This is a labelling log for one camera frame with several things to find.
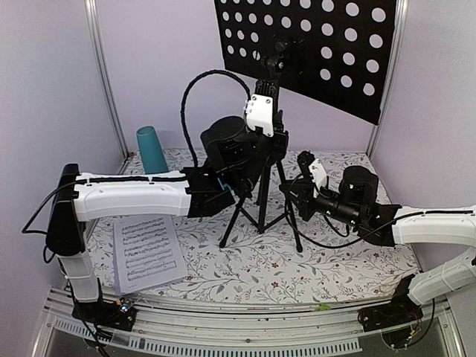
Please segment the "sheet music booklet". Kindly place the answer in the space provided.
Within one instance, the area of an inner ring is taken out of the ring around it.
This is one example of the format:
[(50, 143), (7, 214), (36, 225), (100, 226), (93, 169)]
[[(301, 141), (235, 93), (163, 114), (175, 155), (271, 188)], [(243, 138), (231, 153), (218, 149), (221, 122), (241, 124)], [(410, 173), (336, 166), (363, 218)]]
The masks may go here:
[(123, 216), (113, 223), (115, 292), (128, 295), (182, 281), (187, 267), (171, 216)]

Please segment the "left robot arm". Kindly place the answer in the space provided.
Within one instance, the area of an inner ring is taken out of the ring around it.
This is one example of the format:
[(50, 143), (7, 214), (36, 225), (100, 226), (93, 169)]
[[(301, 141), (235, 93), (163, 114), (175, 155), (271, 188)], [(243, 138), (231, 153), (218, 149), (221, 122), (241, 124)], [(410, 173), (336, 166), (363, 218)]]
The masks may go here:
[(110, 216), (170, 215), (212, 217), (226, 208), (242, 213), (254, 190), (266, 201), (266, 175), (287, 151), (283, 115), (228, 116), (205, 130), (203, 164), (169, 173), (102, 176), (83, 173), (77, 164), (62, 169), (44, 232), (50, 251), (69, 279), (72, 315), (86, 326), (131, 331), (137, 312), (124, 300), (107, 302), (86, 249), (87, 222)]

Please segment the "black music stand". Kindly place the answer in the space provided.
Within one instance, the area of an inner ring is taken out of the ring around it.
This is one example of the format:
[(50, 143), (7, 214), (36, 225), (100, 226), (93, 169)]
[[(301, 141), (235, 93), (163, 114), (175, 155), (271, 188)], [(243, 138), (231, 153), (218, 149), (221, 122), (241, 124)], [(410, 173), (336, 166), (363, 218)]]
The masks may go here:
[(225, 67), (377, 125), (395, 1), (217, 1)]

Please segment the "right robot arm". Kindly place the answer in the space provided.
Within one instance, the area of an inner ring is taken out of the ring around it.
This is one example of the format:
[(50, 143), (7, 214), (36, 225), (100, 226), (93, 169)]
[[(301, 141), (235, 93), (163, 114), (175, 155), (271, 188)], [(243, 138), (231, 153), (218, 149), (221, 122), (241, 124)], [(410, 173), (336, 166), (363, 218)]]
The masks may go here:
[(362, 166), (344, 170), (337, 191), (327, 187), (321, 165), (302, 165), (301, 177), (280, 190), (308, 221), (316, 213), (350, 226), (371, 245), (394, 247), (413, 243), (467, 247), (459, 256), (430, 271), (411, 274), (399, 282), (389, 303), (363, 308), (358, 321), (364, 331), (385, 329), (422, 317), (426, 302), (475, 282), (475, 207), (418, 209), (377, 203), (379, 178)]

